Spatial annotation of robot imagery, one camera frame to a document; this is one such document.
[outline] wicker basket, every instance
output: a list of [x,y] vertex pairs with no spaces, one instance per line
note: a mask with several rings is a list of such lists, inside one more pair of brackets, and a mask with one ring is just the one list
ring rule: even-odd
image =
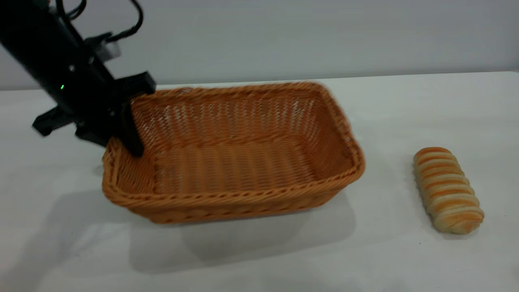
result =
[[160,90],[132,111],[144,155],[112,139],[103,191],[155,223],[318,207],[364,171],[345,116],[318,84]]

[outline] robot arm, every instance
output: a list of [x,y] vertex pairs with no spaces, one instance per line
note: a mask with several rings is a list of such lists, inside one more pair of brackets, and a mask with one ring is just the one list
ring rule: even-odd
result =
[[116,41],[142,24],[142,9],[131,1],[140,14],[136,26],[85,40],[71,20],[85,9],[86,0],[69,13],[62,0],[56,1],[56,8],[47,0],[3,1],[0,43],[58,104],[34,121],[40,134],[75,123],[79,139],[106,146],[110,137],[117,137],[133,155],[142,156],[130,100],[153,93],[155,82],[147,72],[114,79],[103,65],[117,55]]

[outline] white wall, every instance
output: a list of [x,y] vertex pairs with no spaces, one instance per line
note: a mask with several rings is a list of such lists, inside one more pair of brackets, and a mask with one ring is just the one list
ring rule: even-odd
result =
[[[73,7],[79,0],[65,0]],[[519,67],[517,0],[141,0],[116,76],[160,84]],[[84,37],[134,24],[128,0],[89,0]],[[0,49],[0,88],[33,87]]]

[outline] white table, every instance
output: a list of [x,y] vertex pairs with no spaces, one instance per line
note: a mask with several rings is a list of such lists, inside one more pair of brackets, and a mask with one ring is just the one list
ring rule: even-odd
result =
[[[519,74],[319,82],[365,152],[359,181],[304,213],[170,226],[104,198],[104,150],[74,127],[31,129],[43,91],[0,92],[0,291],[518,291]],[[486,213],[468,236],[422,207],[412,157],[434,145]]]

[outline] black cable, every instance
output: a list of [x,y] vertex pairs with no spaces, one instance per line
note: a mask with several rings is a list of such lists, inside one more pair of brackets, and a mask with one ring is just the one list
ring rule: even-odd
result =
[[135,34],[139,30],[139,28],[141,28],[142,21],[144,20],[144,12],[142,11],[142,7],[141,7],[141,5],[139,5],[137,0],[130,0],[130,1],[132,2],[132,4],[135,6],[137,11],[139,12],[139,20],[137,21],[137,24],[132,26],[128,30],[122,31],[116,35],[113,35],[113,36],[107,38],[106,39],[107,43],[115,42],[115,41],[120,40],[121,38],[129,37],[130,35]]
[[63,23],[68,28],[72,36],[76,39],[78,45],[80,47],[83,47],[85,45],[85,43],[83,42],[83,38],[79,35],[79,33],[70,23],[69,17],[67,16],[65,8],[63,7],[63,0],[56,0],[56,9],[58,10],[58,15],[61,17]]
[[81,15],[81,13],[83,13],[85,7],[87,7],[87,0],[81,0],[81,3],[76,8],[72,9],[72,11],[68,12],[66,15],[69,17],[70,20],[74,20],[78,18],[79,15]]

